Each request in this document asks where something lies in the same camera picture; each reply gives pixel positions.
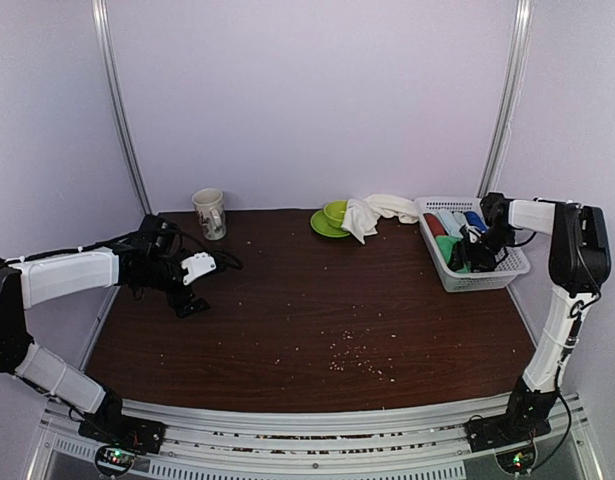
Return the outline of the green microfiber towel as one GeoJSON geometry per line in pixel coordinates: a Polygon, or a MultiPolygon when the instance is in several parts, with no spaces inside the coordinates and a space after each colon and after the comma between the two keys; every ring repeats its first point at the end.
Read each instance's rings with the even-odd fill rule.
{"type": "Polygon", "coordinates": [[[461,239],[454,236],[438,235],[435,237],[435,241],[450,271],[455,273],[471,272],[461,253],[461,239]]]}

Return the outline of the white cream towel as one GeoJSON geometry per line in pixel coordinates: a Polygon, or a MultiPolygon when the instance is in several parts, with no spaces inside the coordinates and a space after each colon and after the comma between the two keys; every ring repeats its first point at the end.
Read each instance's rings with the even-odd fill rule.
{"type": "Polygon", "coordinates": [[[380,219],[396,218],[402,224],[416,224],[420,215],[412,200],[390,194],[371,194],[365,199],[349,199],[342,222],[342,230],[361,244],[365,238],[377,234],[380,219]]]}

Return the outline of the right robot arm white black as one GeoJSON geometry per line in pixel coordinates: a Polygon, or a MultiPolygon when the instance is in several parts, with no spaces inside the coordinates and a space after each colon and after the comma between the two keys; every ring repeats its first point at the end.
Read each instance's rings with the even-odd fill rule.
{"type": "Polygon", "coordinates": [[[548,429],[547,419],[561,394],[561,381],[587,311],[601,299],[601,287],[609,278],[610,245],[604,212],[596,206],[515,200],[491,192],[481,199],[480,208],[488,229],[477,241],[461,246],[472,268],[492,269],[499,252],[518,247],[518,230],[550,238],[552,297],[538,347],[518,378],[505,413],[466,424],[472,440],[517,442],[548,429]]]}

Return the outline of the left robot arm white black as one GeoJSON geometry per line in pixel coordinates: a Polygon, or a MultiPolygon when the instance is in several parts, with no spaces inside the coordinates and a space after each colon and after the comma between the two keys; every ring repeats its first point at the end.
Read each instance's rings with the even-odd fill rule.
{"type": "Polygon", "coordinates": [[[31,309],[82,292],[126,286],[163,293],[179,317],[207,309],[193,283],[217,272],[205,246],[184,245],[190,234],[155,215],[135,231],[89,245],[27,256],[0,257],[0,374],[9,374],[79,411],[110,444],[131,433],[123,401],[108,387],[41,346],[27,328],[31,309]]]}

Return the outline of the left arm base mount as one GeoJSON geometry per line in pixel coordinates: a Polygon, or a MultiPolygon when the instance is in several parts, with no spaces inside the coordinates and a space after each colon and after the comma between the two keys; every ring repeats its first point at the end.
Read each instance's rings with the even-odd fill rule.
{"type": "Polygon", "coordinates": [[[118,427],[95,427],[82,421],[78,434],[82,437],[112,444],[140,454],[158,454],[166,426],[162,422],[126,417],[118,427]]]}

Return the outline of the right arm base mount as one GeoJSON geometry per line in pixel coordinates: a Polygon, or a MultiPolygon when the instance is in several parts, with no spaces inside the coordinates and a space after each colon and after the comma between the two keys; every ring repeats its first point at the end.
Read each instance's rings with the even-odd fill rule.
{"type": "Polygon", "coordinates": [[[465,424],[466,438],[473,453],[499,449],[551,432],[548,420],[540,420],[533,426],[510,426],[503,415],[475,418],[465,424]]]}

